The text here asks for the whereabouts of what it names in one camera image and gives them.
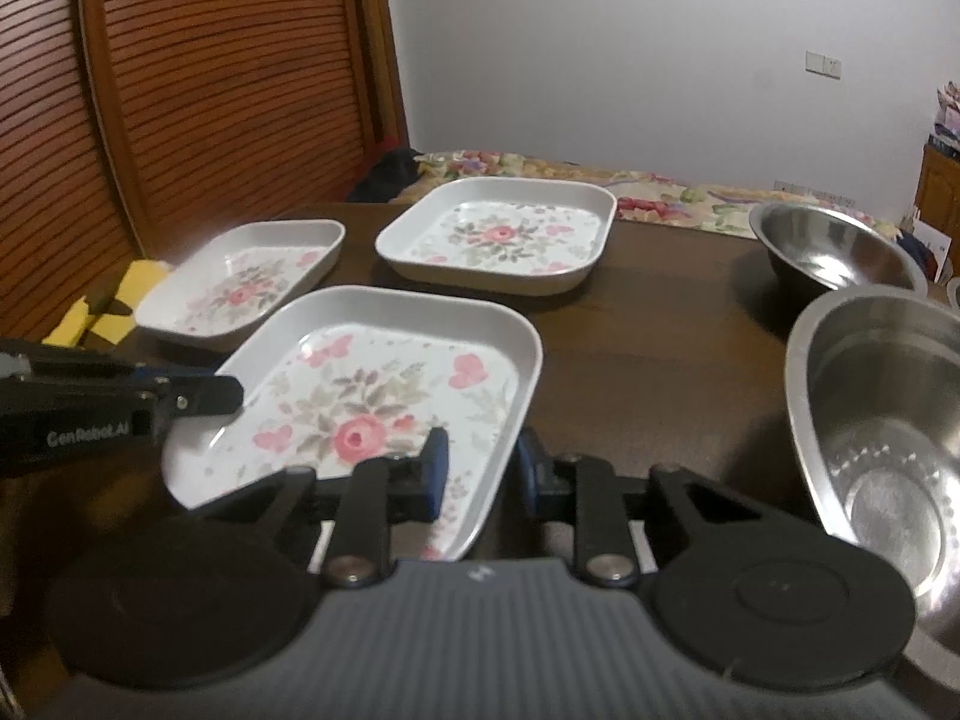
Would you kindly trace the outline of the large floral tray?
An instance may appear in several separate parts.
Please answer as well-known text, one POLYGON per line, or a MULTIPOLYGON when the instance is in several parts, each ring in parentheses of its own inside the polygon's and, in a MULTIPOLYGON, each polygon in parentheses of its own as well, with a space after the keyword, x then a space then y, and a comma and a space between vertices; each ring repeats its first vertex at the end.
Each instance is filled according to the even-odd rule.
POLYGON ((544 362, 534 325, 496 302, 336 286, 285 305, 218 371, 239 380, 233 416, 178 422, 163 478, 192 509, 290 465, 321 478, 449 438, 441 514, 407 525, 405 556, 455 561, 505 476, 544 362))
POLYGON ((597 185, 469 177, 398 215, 376 252, 407 280, 548 298, 586 281, 615 216, 617 199, 597 185))

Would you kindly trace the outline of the large steel bowl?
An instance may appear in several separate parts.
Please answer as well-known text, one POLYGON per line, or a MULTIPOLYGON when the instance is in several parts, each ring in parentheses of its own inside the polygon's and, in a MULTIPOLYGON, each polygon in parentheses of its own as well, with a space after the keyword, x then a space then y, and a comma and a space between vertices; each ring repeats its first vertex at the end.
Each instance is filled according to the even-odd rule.
POLYGON ((913 590, 905 655, 958 688, 958 317, 905 289, 823 294, 789 333, 784 393, 823 530, 913 590))

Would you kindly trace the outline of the small steel bowl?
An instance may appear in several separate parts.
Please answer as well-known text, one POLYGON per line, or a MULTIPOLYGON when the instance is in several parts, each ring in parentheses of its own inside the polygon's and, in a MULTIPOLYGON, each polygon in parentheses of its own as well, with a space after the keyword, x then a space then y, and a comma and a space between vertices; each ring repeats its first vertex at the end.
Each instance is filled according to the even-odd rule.
POLYGON ((928 295, 923 271, 900 245, 841 211, 762 203, 748 213, 748 226, 782 286, 806 298, 873 284, 928 295))

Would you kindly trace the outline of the small floral tray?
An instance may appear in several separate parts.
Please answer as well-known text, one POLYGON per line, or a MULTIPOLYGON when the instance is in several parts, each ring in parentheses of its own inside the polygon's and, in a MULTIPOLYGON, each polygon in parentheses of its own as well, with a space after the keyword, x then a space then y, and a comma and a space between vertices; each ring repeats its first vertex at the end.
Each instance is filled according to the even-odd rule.
POLYGON ((268 317, 324 280, 347 228, 335 220, 241 224, 195 250, 133 312, 172 343, 231 351, 268 317))

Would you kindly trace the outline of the brown louvered wardrobe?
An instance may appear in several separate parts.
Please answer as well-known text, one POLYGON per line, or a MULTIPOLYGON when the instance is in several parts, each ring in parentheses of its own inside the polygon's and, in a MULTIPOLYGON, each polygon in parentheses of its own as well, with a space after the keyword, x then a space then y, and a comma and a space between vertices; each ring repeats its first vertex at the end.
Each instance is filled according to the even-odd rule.
POLYGON ((387 0, 2 0, 2 330, 407 141, 387 0))

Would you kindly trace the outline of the black clothing pile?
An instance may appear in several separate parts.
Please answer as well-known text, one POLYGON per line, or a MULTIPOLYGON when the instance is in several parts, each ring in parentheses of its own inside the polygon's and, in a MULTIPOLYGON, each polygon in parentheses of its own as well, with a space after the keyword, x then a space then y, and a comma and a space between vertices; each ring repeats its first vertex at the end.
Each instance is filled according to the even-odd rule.
POLYGON ((347 195, 348 203, 382 205, 397 199, 420 177, 420 151, 406 146, 389 149, 381 160, 366 172, 347 195))

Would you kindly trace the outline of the floral bed quilt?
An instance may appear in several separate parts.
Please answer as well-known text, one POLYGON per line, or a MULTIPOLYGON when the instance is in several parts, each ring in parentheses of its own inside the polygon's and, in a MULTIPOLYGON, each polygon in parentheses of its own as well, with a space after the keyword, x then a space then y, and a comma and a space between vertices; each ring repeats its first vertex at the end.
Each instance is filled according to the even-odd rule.
POLYGON ((752 239, 754 234, 748 226, 748 213, 754 206, 771 202, 838 210, 872 227, 889 241, 895 241, 900 232, 900 227, 891 221, 876 220, 862 211, 828 203, 810 193, 797 195, 716 184, 686 185, 654 172, 613 171, 478 149, 420 154, 415 162, 418 179, 398 194, 395 203, 411 205, 423 199, 433 188, 464 177, 527 177, 584 182, 607 188, 619 204, 617 218, 620 221, 696 229, 732 238, 752 239))

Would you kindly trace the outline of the white paper bag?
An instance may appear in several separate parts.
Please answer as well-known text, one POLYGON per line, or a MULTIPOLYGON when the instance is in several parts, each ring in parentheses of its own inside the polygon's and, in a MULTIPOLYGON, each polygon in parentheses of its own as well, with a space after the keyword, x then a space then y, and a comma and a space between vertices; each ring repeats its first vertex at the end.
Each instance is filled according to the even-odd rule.
POLYGON ((918 263, 929 281, 939 283, 952 276, 953 266, 949 259, 952 239, 944 232, 919 218, 910 218, 901 226, 898 243, 918 263))

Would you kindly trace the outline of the wooden sideboard cabinet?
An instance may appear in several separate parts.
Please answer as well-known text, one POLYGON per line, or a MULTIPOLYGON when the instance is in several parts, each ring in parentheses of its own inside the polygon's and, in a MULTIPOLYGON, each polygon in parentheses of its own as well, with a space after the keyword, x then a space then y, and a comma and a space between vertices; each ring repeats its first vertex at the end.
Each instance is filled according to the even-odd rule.
POLYGON ((919 219, 949 236, 949 260, 958 273, 958 236, 960 236, 960 164, 934 145, 924 146, 921 174, 914 206, 919 219))

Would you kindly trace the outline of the folded clothes stack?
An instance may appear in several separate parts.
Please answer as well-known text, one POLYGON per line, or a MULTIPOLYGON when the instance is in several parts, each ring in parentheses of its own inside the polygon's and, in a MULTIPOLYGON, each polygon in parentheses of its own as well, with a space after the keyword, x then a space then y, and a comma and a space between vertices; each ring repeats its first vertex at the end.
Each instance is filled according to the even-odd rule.
POLYGON ((951 160, 960 161, 960 91, 954 82, 937 90, 937 112, 929 144, 951 160))

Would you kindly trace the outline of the white wall switch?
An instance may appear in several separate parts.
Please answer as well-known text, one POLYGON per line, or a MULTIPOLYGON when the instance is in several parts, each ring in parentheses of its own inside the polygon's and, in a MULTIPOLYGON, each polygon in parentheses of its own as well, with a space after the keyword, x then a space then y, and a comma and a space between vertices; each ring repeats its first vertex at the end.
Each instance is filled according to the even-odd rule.
POLYGON ((805 71, 812 73, 812 75, 830 78, 830 80, 839 80, 843 76, 843 64, 839 59, 807 50, 805 52, 805 71))

